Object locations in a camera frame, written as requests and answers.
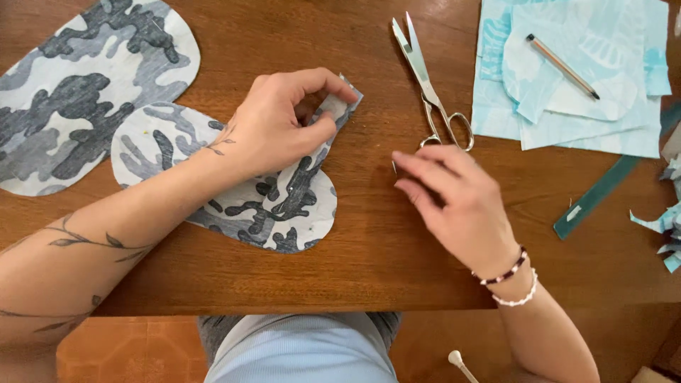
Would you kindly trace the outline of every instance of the gray pants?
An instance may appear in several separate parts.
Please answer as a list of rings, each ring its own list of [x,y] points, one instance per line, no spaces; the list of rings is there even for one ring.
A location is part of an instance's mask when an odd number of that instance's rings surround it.
[[[397,330],[400,328],[402,321],[402,313],[394,311],[387,312],[370,312],[366,315],[374,322],[376,328],[383,338],[385,349],[390,350],[392,342],[397,336]],[[239,316],[200,316],[196,320],[199,328],[199,337],[201,337],[201,344],[206,351],[206,361],[208,366],[213,364],[217,349],[222,344],[222,341],[227,336],[234,326],[243,318]]]

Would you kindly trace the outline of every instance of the pen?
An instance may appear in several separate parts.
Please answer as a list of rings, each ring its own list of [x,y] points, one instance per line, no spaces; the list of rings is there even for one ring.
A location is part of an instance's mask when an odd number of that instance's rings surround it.
[[[595,89],[593,89],[586,81],[584,81],[579,74],[576,74],[575,71],[567,66],[567,64],[561,60],[560,57],[556,56],[556,54],[553,53],[546,45],[544,45],[543,42],[539,41],[535,35],[532,33],[527,35],[527,41],[529,41],[535,48],[542,52],[549,60],[553,61],[557,67],[570,75],[570,77],[572,77],[579,85],[581,85],[587,93],[591,94],[595,99],[601,99],[601,97],[598,96],[598,93],[596,93]]]

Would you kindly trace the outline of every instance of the scissors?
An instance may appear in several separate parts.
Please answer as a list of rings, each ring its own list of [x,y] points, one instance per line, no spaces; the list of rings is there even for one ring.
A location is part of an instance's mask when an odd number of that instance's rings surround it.
[[[447,126],[447,133],[449,134],[449,137],[459,147],[461,147],[461,145],[459,145],[459,143],[456,141],[456,137],[454,137],[454,133],[452,132],[451,121],[455,117],[461,120],[461,122],[466,127],[466,131],[469,137],[468,146],[464,150],[465,151],[471,150],[473,148],[473,143],[475,142],[473,130],[471,130],[471,124],[469,123],[466,116],[464,116],[461,113],[454,113],[451,116],[449,116],[445,112],[445,108],[442,106],[440,99],[437,97],[435,90],[432,88],[432,85],[430,84],[430,77],[428,77],[428,71],[426,70],[426,62],[424,61],[424,56],[421,53],[421,48],[419,47],[419,40],[416,38],[416,32],[414,31],[414,25],[411,23],[409,12],[407,12],[407,27],[409,28],[409,37],[411,38],[411,44],[407,41],[407,38],[405,37],[404,33],[402,33],[402,29],[400,29],[399,25],[397,25],[397,21],[395,21],[395,18],[392,19],[392,31],[393,33],[395,33],[395,38],[397,38],[397,42],[400,44],[400,48],[402,48],[402,53],[405,54],[405,57],[409,62],[409,66],[411,66],[411,70],[416,75],[416,79],[419,81],[419,85],[421,85],[421,100],[424,103],[424,109],[426,110],[426,116],[428,117],[428,125],[430,126],[430,131],[432,132],[431,136],[421,141],[419,147],[422,148],[424,147],[425,144],[428,143],[442,144],[440,135],[437,133],[437,129],[435,129],[435,124],[432,122],[431,112],[432,108],[435,107],[440,112],[440,115],[442,116],[443,120],[445,120],[445,125]]]

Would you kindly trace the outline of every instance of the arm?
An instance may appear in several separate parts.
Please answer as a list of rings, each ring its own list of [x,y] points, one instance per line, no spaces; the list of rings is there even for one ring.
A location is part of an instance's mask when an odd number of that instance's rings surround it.
[[[396,165],[414,176],[400,179],[403,190],[421,213],[429,231],[461,263],[480,278],[507,272],[520,255],[501,201],[499,186],[475,160],[456,145],[427,146],[415,155],[393,153]],[[438,193],[437,204],[425,187]],[[488,285],[506,301],[518,301],[533,283],[530,260],[511,278]],[[596,383],[596,364],[567,314],[537,285],[525,305],[499,306],[516,361],[525,370],[560,383]]]
[[[56,381],[59,342],[186,216],[248,178],[294,163],[335,134],[328,114],[298,126],[294,106],[322,89],[356,101],[325,69],[260,76],[214,143],[2,251],[0,381]]]

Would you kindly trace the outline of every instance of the floor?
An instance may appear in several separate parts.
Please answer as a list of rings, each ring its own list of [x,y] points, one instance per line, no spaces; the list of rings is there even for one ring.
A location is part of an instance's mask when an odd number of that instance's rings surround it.
[[[649,365],[681,315],[658,304],[568,311],[589,344],[603,383],[629,382]],[[60,346],[62,383],[194,383],[207,367],[194,317],[89,318]],[[497,381],[511,357],[493,310],[406,313],[390,351],[400,382],[466,382],[452,350],[480,382]]]

